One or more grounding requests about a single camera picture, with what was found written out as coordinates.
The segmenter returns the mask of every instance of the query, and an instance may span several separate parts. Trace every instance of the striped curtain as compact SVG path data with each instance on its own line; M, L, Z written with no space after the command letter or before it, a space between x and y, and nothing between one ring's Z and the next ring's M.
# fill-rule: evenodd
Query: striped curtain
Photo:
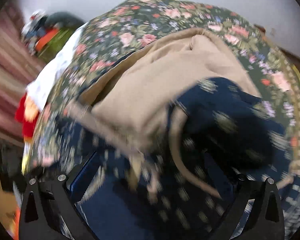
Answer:
M22 26L22 15L11 0L0 12L0 141L20 147L21 124L14 120L14 114L26 85L44 67L21 43Z

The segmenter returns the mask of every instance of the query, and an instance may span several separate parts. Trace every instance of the green object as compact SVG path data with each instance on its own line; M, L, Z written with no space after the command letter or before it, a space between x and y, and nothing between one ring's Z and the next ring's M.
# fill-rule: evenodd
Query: green object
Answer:
M38 58L42 59L45 63L49 63L55 58L74 32L75 30L72 29L61 28L60 31L42 48L38 54Z

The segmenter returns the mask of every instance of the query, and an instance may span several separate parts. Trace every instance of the orange object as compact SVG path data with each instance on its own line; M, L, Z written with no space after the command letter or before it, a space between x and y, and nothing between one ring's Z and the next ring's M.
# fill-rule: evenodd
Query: orange object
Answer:
M24 118L27 122L33 122L39 113L38 107L35 105L31 97L26 96Z
M23 137L23 141L24 141L24 142L27 142L27 143L32 143L32 137L24 136L24 137Z
M20 221L20 209L17 208L16 210L16 225L14 228L14 236L13 236L13 240L19 240L19 221Z
M59 32L58 29L54 28L48 31L46 35L39 39L37 44L35 45L35 50L40 51L42 48L49 42L51 39Z

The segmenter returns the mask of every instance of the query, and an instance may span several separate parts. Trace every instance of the red cloth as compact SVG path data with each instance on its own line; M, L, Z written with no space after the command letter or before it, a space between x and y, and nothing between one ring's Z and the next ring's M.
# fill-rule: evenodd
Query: red cloth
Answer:
M16 111L16 114L14 118L22 123L22 135L24 137L33 137L34 128L37 123L39 113L35 117L35 119L32 122L28 122L25 120L25 101L26 101L27 93L21 98L18 109Z

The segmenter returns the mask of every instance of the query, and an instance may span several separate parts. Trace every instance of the floral blanket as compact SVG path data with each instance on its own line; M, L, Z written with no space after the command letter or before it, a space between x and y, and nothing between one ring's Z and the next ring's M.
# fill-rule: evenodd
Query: floral blanket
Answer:
M67 103L131 52L192 27L213 31L232 49L260 91L268 117L285 127L284 143L293 147L290 170L300 174L300 83L290 63L235 12L175 0L127 0L88 23L39 117L27 170L58 162L62 172L69 172L84 154L83 135L73 144L71 134L63 139L60 133L60 121L73 122L64 112Z

